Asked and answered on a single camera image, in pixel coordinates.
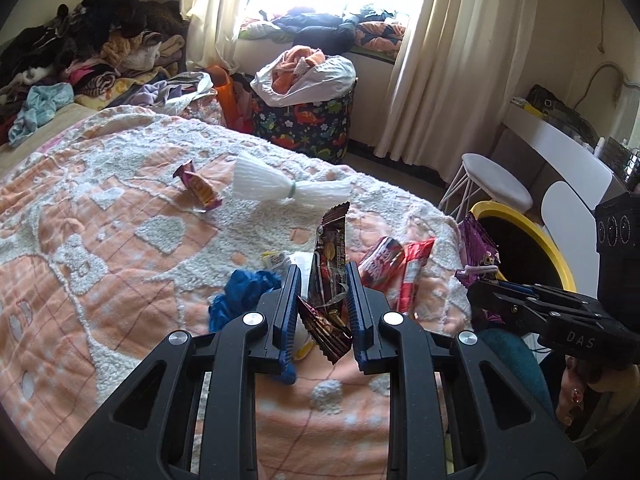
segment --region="chair backrest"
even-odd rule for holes
[[[553,183],[542,199],[542,219],[564,256],[577,292],[596,298],[600,256],[596,252],[596,222],[591,211],[564,181]]]

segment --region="floor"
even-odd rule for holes
[[[436,206],[445,192],[444,189],[434,186],[433,184],[429,184],[419,178],[415,178],[414,176],[407,175],[401,171],[388,168],[382,164],[378,164],[372,160],[368,160],[351,153],[346,154],[343,163],[351,166],[354,170],[359,171],[360,173],[366,173],[370,176],[374,176],[378,180],[383,180],[393,186],[401,187],[409,193],[413,193],[415,196],[428,200]]]

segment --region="chocolate bar wrapper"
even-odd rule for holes
[[[196,173],[192,160],[181,165],[174,171],[174,178],[177,176],[180,177],[184,187],[191,190],[200,201],[204,211],[211,211],[222,205],[222,199],[218,197],[211,183]]]
[[[349,202],[332,207],[316,231],[316,248],[309,275],[307,301],[316,308],[342,314],[346,297],[344,221]]]
[[[298,297],[296,307],[300,319],[322,353],[336,364],[351,348],[351,330],[340,319],[337,310],[327,312],[314,308]]]

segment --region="purple snack bag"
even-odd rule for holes
[[[495,242],[491,240],[491,237],[471,211],[458,224],[458,228],[465,245],[463,254],[465,257],[462,258],[462,264],[465,269],[457,270],[456,278],[466,288],[469,288],[478,279],[478,274],[486,276],[486,273],[474,272],[473,267],[498,266],[500,264],[500,256]]]

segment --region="clothes pile on bed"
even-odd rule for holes
[[[358,14],[342,16],[295,7],[284,16],[246,18],[240,27],[243,40],[270,38],[276,43],[307,45],[320,48],[328,56],[355,52],[377,53],[377,57],[395,60],[402,46],[405,27],[386,10],[363,8]]]
[[[60,5],[53,20],[26,28],[0,54],[0,144],[17,146],[73,101],[102,110],[128,104],[140,89],[147,105],[196,91],[201,73],[166,83],[184,70],[185,31],[178,2]]]

